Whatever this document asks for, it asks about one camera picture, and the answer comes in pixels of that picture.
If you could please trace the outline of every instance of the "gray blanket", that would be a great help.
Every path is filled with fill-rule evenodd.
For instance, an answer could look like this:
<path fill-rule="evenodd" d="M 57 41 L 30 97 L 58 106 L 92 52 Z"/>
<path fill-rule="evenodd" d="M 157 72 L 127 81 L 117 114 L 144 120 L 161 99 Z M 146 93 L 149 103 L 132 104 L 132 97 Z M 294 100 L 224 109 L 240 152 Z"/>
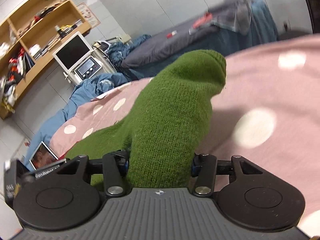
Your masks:
<path fill-rule="evenodd" d="M 243 35 L 247 33 L 250 27 L 250 13 L 243 0 L 225 0 L 224 3 L 209 8 L 208 11 L 213 14 L 212 25 L 200 28 L 190 35 L 189 29 L 192 28 L 192 25 L 199 17 L 203 16 L 200 15 L 160 32 L 134 49 L 122 61 L 121 66 L 137 68 L 148 63 L 164 60 L 209 33 L 216 32 L 217 26 Z M 167 34 L 173 31 L 177 33 L 171 38 L 167 38 Z"/>

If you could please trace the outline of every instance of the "wooden shelf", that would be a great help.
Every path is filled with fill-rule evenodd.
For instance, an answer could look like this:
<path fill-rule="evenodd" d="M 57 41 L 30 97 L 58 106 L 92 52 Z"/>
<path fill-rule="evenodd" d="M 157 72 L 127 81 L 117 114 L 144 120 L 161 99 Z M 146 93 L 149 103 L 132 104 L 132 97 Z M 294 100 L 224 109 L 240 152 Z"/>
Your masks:
<path fill-rule="evenodd" d="M 61 10 L 61 8 L 63 6 L 65 6 L 65 4 L 67 2 L 69 2 L 70 0 L 66 0 L 63 3 L 61 3 L 59 6 L 57 6 L 52 12 L 48 13 L 48 15 L 46 15 L 44 18 L 42 18 L 40 21 L 36 22 L 35 25 L 33 25 L 29 30 L 27 30 L 22 36 L 21 38 L 23 38 L 25 35 L 28 36 L 29 32 L 32 32 L 32 29 L 38 29 L 40 25 L 44 25 L 43 22 L 45 22 L 46 24 L 48 24 L 50 21 L 49 19 L 52 19 L 52 17 L 49 17 L 49 15 L 54 14 L 57 17 L 57 12 L 59 12 Z"/>
<path fill-rule="evenodd" d="M 19 29 L 25 29 L 32 21 L 34 16 L 43 10 L 45 7 L 51 7 L 54 4 L 60 3 L 52 12 L 48 13 L 44 18 L 35 23 L 21 37 L 18 35 Z M 50 67 L 54 61 L 52 53 L 60 47 L 74 33 L 80 32 L 83 35 L 89 33 L 91 26 L 84 18 L 81 12 L 77 9 L 71 0 L 28 0 L 18 9 L 12 12 L 9 17 L 0 25 L 0 44 L 6 42 L 10 44 L 9 27 L 17 37 L 17 42 L 9 49 L 8 53 L 0 60 L 0 77 L 7 75 L 8 64 L 11 57 L 15 56 L 19 49 L 23 47 L 29 56 L 29 49 L 38 44 L 41 48 L 48 44 L 51 38 L 57 35 L 55 26 L 73 25 L 77 20 L 82 20 L 82 24 L 69 33 L 62 40 L 57 42 L 44 56 L 38 60 L 34 60 L 35 65 L 26 74 L 19 84 L 16 86 L 15 95 L 17 101 L 16 107 L 21 99 L 26 95 L 32 85 L 39 77 Z M 8 117 L 10 112 L 0 107 L 0 117 L 2 119 Z"/>
<path fill-rule="evenodd" d="M 84 22 L 78 28 L 69 33 L 66 37 L 64 37 L 61 41 L 59 41 L 52 49 L 47 52 L 44 56 L 36 60 L 36 64 L 30 69 L 30 71 L 26 74 L 25 78 L 22 79 L 16 87 L 16 96 L 18 104 L 24 95 L 28 92 L 31 86 L 38 80 L 38 78 L 47 70 L 50 66 L 50 63 L 55 59 L 52 56 L 52 53 L 59 48 L 65 41 L 67 41 L 74 33 L 80 32 L 85 34 L 90 29 L 90 24 L 88 22 Z"/>
<path fill-rule="evenodd" d="M 56 25 L 59 27 L 73 25 L 79 19 L 78 13 L 73 11 L 71 2 L 66 1 L 25 33 L 21 40 L 29 49 L 35 44 L 43 48 L 50 39 L 57 35 Z"/>
<path fill-rule="evenodd" d="M 28 0 L 16 9 L 9 18 L 18 31 L 19 29 L 26 28 L 34 16 L 45 7 L 51 7 L 60 2 L 61 0 Z"/>
<path fill-rule="evenodd" d="M 19 41 L 17 41 L 13 46 L 10 47 L 7 54 L 0 60 L 0 76 L 1 77 L 8 73 L 9 60 L 10 58 L 18 54 L 20 48 L 21 48 L 21 44 Z"/>

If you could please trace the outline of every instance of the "white monitor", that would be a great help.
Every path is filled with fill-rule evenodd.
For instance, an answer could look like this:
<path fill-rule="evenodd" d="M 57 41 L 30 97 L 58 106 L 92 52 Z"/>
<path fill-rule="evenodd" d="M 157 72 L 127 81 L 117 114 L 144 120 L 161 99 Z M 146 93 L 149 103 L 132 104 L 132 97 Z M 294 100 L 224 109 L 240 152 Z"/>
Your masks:
<path fill-rule="evenodd" d="M 93 48 L 90 44 L 80 32 L 76 32 L 53 53 L 53 56 L 64 71 L 69 74 L 92 52 Z"/>

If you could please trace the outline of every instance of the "monitor screen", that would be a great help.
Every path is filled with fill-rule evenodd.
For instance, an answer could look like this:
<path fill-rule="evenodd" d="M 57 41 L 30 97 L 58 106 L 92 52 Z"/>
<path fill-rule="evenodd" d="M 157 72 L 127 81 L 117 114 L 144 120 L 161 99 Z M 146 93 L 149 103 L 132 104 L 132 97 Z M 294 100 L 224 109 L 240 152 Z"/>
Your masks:
<path fill-rule="evenodd" d="M 84 54 L 89 52 L 89 50 L 87 45 L 77 35 L 60 49 L 56 55 L 65 67 L 70 69 Z"/>

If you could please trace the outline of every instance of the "poster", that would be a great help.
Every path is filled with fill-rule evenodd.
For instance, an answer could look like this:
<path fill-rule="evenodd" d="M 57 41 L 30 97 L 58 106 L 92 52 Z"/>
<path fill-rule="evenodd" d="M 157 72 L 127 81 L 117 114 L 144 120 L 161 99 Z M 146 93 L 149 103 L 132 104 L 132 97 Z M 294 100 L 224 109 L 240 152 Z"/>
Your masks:
<path fill-rule="evenodd" d="M 100 24 L 98 18 L 84 2 L 78 4 L 77 7 L 82 15 L 86 18 L 86 20 L 90 23 L 92 28 Z"/>

